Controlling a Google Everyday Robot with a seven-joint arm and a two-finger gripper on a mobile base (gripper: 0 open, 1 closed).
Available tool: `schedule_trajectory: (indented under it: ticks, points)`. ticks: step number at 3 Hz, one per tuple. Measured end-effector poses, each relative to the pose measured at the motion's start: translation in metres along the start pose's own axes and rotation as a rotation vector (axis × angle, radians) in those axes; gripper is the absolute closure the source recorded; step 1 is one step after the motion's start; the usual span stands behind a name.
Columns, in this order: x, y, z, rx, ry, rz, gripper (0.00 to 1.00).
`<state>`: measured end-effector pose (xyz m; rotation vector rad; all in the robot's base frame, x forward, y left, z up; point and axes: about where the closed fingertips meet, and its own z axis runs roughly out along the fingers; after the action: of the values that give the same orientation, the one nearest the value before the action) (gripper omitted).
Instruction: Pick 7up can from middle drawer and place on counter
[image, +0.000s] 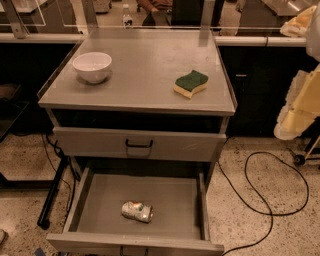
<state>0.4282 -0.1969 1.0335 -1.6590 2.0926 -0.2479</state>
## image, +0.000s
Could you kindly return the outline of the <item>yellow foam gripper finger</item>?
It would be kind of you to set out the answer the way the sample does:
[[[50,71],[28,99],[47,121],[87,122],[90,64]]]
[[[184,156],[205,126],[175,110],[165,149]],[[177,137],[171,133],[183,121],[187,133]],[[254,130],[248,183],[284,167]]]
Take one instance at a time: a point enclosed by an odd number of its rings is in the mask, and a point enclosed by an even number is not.
[[[299,70],[280,110],[274,135],[292,140],[302,135],[320,116],[320,65],[311,72]]]

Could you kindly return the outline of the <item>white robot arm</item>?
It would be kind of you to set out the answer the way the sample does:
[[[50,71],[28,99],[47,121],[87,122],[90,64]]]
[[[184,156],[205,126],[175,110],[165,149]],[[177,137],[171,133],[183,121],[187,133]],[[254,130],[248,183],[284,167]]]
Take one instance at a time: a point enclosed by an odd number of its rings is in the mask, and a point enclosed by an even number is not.
[[[289,37],[305,37],[306,53],[320,62],[320,4],[285,22],[280,32]],[[299,70],[285,101],[277,118],[274,136],[292,140],[301,136],[320,116],[320,67],[311,72]]]

